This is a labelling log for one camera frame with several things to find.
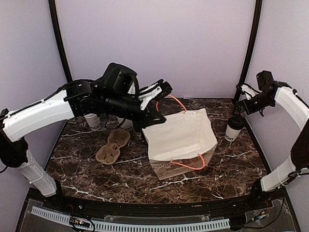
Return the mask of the white paper coffee cup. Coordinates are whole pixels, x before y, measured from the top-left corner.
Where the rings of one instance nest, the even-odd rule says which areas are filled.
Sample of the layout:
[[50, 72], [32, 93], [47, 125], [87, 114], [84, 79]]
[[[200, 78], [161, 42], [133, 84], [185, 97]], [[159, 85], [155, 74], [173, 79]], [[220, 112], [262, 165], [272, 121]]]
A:
[[239, 133], [241, 132], [241, 129], [236, 130], [227, 125], [226, 131], [225, 131], [225, 139], [229, 142], [233, 142], [238, 137]]

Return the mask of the white paper takeout bag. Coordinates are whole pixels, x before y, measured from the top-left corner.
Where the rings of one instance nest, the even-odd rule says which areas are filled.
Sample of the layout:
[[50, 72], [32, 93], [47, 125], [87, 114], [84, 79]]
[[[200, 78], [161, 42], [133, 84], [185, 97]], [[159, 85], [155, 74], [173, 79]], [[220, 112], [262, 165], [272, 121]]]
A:
[[165, 114], [164, 123], [142, 130], [149, 163], [159, 180], [205, 169], [218, 144], [206, 109], [181, 107]]

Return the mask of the brown cardboard cup carrier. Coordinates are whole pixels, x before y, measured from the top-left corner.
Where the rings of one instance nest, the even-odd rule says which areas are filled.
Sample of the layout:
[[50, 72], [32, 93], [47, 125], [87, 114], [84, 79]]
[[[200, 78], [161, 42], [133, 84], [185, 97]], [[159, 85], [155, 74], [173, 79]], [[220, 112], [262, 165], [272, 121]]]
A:
[[96, 160], [104, 165], [114, 164], [120, 156], [120, 149], [130, 140], [130, 133], [126, 130], [113, 130], [107, 139], [107, 144], [96, 153]]

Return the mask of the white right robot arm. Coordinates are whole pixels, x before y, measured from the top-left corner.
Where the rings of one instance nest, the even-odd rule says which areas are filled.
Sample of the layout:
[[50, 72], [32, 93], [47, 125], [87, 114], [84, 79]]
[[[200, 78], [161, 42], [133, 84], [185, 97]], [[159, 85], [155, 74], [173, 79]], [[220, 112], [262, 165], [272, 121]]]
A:
[[255, 191], [247, 198], [246, 205], [256, 210], [265, 202], [262, 192], [272, 192], [288, 185], [298, 176], [309, 173], [309, 106], [289, 84], [266, 80], [256, 90], [249, 84], [237, 87], [243, 100], [236, 103], [241, 116], [263, 113], [266, 108], [277, 107], [279, 114], [272, 114], [265, 129], [257, 129], [258, 137], [266, 145], [266, 156], [272, 171], [262, 177]]

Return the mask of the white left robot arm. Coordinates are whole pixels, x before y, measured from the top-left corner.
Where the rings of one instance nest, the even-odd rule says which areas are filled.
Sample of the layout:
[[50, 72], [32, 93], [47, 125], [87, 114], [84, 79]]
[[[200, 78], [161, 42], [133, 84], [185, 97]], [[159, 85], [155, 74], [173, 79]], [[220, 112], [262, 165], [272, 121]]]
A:
[[[128, 93], [131, 85], [136, 86], [134, 94]], [[4, 109], [0, 115], [0, 160], [5, 166], [20, 171], [30, 184], [49, 198], [49, 203], [56, 210], [65, 210], [68, 199], [62, 196], [60, 184], [34, 159], [25, 136], [56, 122], [88, 114], [128, 119], [136, 131], [164, 123], [166, 118], [148, 104], [170, 94], [171, 85], [162, 79], [142, 89], [137, 85], [135, 77], [121, 81], [120, 88], [108, 86], [103, 78], [76, 80], [21, 109]]]

